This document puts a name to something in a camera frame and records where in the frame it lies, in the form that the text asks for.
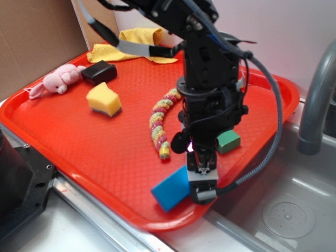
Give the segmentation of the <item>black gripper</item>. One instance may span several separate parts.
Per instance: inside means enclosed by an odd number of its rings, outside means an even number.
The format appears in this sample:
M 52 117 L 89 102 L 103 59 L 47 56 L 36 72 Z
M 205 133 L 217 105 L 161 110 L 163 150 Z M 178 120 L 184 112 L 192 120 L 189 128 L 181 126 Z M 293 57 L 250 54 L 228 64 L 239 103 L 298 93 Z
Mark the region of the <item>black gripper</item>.
M 217 137 L 233 129 L 248 113 L 245 94 L 236 88 L 177 90 L 183 96 L 184 129 L 174 136 L 171 148 L 181 154 L 190 143 L 193 145 L 193 150 L 186 154 L 190 196 L 194 203 L 206 205 L 217 197 Z

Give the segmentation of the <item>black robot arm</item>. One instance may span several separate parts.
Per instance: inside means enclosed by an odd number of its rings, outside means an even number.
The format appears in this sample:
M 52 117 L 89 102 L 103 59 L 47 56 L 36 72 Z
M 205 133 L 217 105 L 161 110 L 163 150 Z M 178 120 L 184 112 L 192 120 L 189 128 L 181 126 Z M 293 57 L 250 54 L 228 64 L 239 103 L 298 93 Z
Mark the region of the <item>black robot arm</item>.
M 238 78 L 239 39 L 214 28 L 218 13 L 211 1 L 125 1 L 118 6 L 102 1 L 108 9 L 136 9 L 144 17 L 175 34 L 182 41 L 172 47 L 122 41 L 94 18 L 89 25 L 117 50 L 135 56 L 173 58 L 184 54 L 184 75 L 176 88 L 183 96 L 179 120 L 183 130 L 171 141 L 175 153 L 187 157 L 187 177 L 194 203 L 205 205 L 219 194 L 217 187 L 217 138 L 238 125 L 248 113 L 244 82 Z

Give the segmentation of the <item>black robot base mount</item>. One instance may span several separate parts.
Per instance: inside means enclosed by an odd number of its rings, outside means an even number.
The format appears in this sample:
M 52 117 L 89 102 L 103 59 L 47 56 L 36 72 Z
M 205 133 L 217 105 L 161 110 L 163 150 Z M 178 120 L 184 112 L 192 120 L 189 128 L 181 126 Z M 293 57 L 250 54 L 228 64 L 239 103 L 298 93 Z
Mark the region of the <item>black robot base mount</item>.
M 55 165 L 33 147 L 13 147 L 1 133 L 1 241 L 46 208 Z

